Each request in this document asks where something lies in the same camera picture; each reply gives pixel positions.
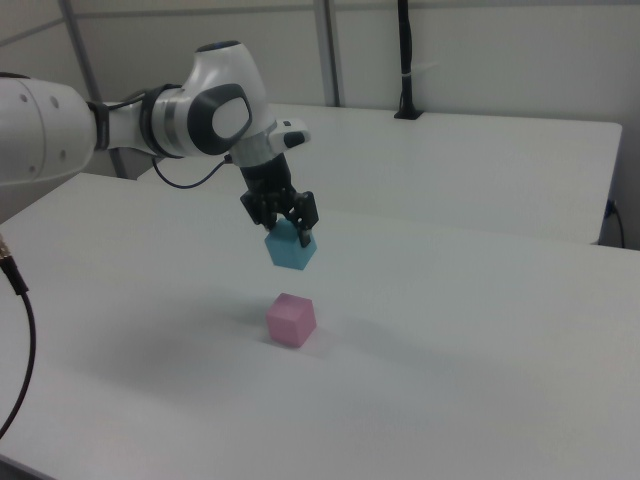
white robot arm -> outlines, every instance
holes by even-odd
[[[163,85],[120,104],[85,102],[72,88],[0,75],[0,186],[82,170],[94,150],[129,147],[157,157],[229,152],[248,186],[256,224],[282,214],[303,247],[318,221],[298,193],[283,152],[309,140],[300,120],[276,120],[251,54],[236,41],[199,48],[184,85]]]

white wall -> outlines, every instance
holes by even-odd
[[[217,8],[227,4],[233,9]],[[295,8],[282,5],[295,4]],[[195,50],[239,40],[251,51],[269,100],[325,105],[316,20],[311,1],[110,2],[75,0],[82,38],[105,99],[141,88],[183,83]],[[213,6],[205,11],[190,7]],[[102,6],[101,12],[95,9]],[[142,14],[130,15],[122,9]],[[180,8],[178,14],[157,9]]]
[[[64,83],[88,98],[58,2],[0,0],[0,71]],[[114,175],[108,155],[96,155],[87,171]],[[0,223],[66,179],[0,187]]]
[[[397,109],[395,2],[356,3],[336,7],[345,104]],[[640,249],[640,5],[421,7],[410,11],[413,63],[435,65],[414,78],[417,106],[623,125],[611,197]],[[608,223],[604,239],[617,245]]]

cable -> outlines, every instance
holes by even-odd
[[[31,302],[29,301],[29,295],[24,293],[20,296],[24,302],[24,308],[27,310],[27,318],[29,319],[29,361],[27,363],[27,371],[25,372],[24,380],[22,381],[22,388],[20,389],[16,403],[13,405],[11,413],[9,413],[9,416],[2,425],[2,428],[0,428],[0,440],[4,434],[7,433],[7,430],[9,430],[13,420],[20,411],[24,398],[27,396],[27,390],[29,389],[29,383],[31,382],[31,375],[33,374],[33,366],[36,361],[36,320],[33,315]]]
[[[616,214],[616,218],[618,219],[618,226],[620,227],[620,246],[622,248],[627,248],[624,244],[624,228],[622,227],[622,218],[620,218],[620,212],[618,211],[618,209],[615,207],[613,207],[615,210],[615,214]]]
[[[29,300],[29,296],[27,292],[29,288],[24,283],[20,272],[18,271],[18,267],[16,266],[16,262],[11,256],[11,252],[7,248],[7,245],[4,243],[2,236],[0,236],[0,267],[2,271],[5,273],[11,286],[13,287],[16,295],[22,298],[24,302],[24,308],[27,311],[27,319],[29,321],[29,361],[27,362],[27,371],[25,372],[24,380],[22,381],[22,387],[20,388],[20,393],[18,394],[18,398],[11,409],[11,413],[5,420],[2,427],[0,427],[0,439],[7,433],[9,427],[15,420],[18,412],[20,411],[20,407],[22,406],[22,402],[24,401],[27,390],[29,389],[29,383],[31,382],[31,375],[33,374],[33,366],[36,360],[36,321],[35,316],[33,314],[33,308],[31,307],[31,301]]]
[[[624,228],[622,226],[622,217],[620,216],[618,205],[614,200],[607,200],[607,205],[604,210],[605,220],[613,214],[615,214],[616,218],[618,219],[618,227],[620,228],[620,246],[622,248],[627,248],[624,241]]]
[[[135,97],[135,98],[133,98],[131,100],[127,100],[127,101],[124,101],[122,103],[116,103],[114,105],[109,105],[109,110],[117,110],[119,108],[126,107],[127,105],[133,105],[134,103],[137,103],[140,100],[142,100],[142,97],[143,97],[143,95],[139,95],[139,96],[137,96],[137,97]]]
[[[211,170],[211,172],[209,172],[209,174],[204,177],[202,180],[196,182],[196,183],[192,183],[191,185],[178,185],[177,183],[173,183],[171,180],[169,180],[167,177],[165,177],[162,172],[160,171],[160,169],[158,168],[158,162],[156,157],[151,157],[151,163],[153,163],[153,168],[155,169],[156,173],[158,174],[158,176],[162,179],[163,182],[171,185],[174,188],[180,188],[182,190],[187,190],[189,188],[195,188],[199,185],[202,185],[204,182],[206,182],[207,180],[209,180],[211,177],[213,177],[213,175],[220,170],[220,168],[225,164],[225,163],[230,163],[231,161],[231,157],[226,156],[224,158],[224,160],[222,162],[220,162],[218,165],[216,165],[216,167]]]

pink cube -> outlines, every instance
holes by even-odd
[[[316,328],[313,303],[308,298],[281,293],[267,311],[271,338],[289,347],[301,347]]]

white table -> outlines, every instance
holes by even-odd
[[[311,142],[287,153],[294,186],[324,208],[588,244],[598,240],[621,127],[612,123],[273,105]],[[192,183],[220,159],[164,160]],[[236,196],[226,167],[201,189]],[[139,180],[159,183],[153,170]]]
[[[632,478],[637,252],[322,208],[303,272],[235,196],[79,175],[2,225],[37,312],[0,454],[54,478]],[[300,350],[264,313],[313,299]],[[26,321],[0,289],[0,417]]]

